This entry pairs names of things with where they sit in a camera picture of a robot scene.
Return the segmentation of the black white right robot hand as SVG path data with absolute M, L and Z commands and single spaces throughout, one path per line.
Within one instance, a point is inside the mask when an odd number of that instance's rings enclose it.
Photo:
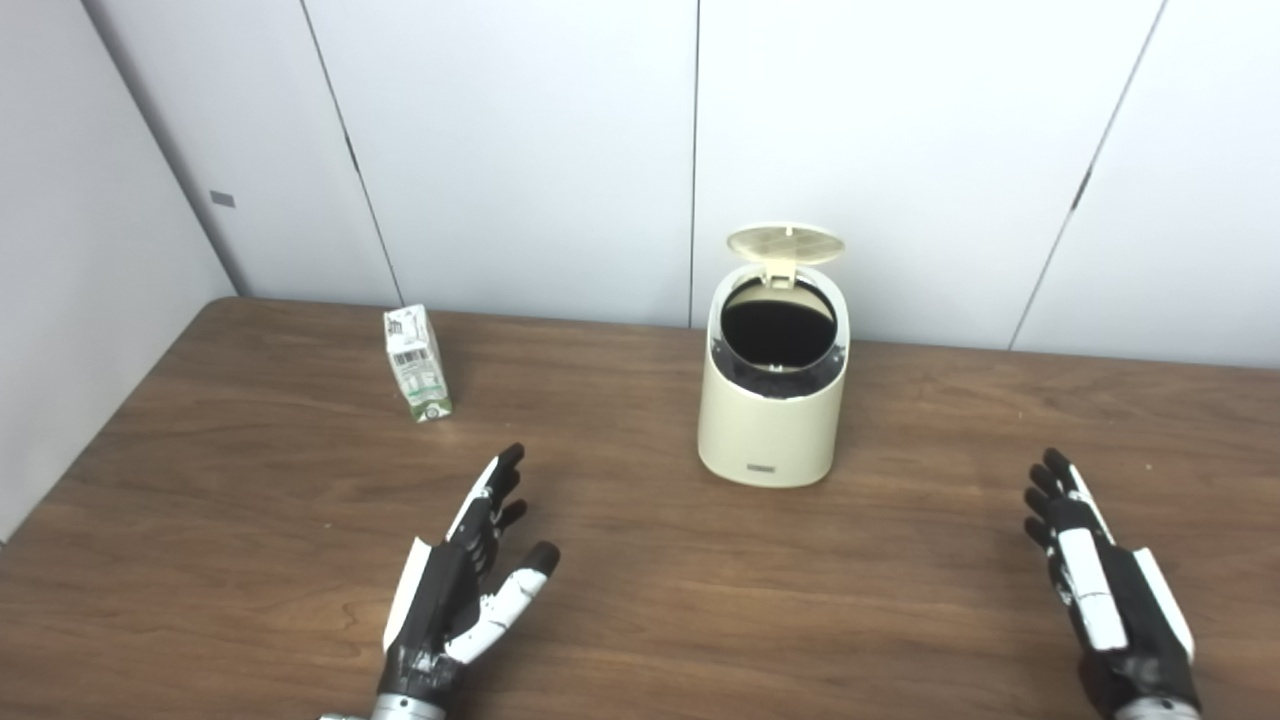
M 1029 480 L 1024 530 L 1068 611 L 1091 707 L 1102 719 L 1201 719 L 1194 637 L 1155 555 L 1116 542 L 1078 465 L 1057 448 Z

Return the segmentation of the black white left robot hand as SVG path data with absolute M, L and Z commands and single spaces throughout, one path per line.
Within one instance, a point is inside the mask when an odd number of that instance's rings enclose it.
M 509 501 L 525 447 L 494 456 L 435 544 L 413 541 L 390 603 L 381 647 L 375 719 L 444 719 L 466 671 L 529 609 L 561 561 L 541 541 L 493 592 L 483 585 L 500 539 L 529 506 Z

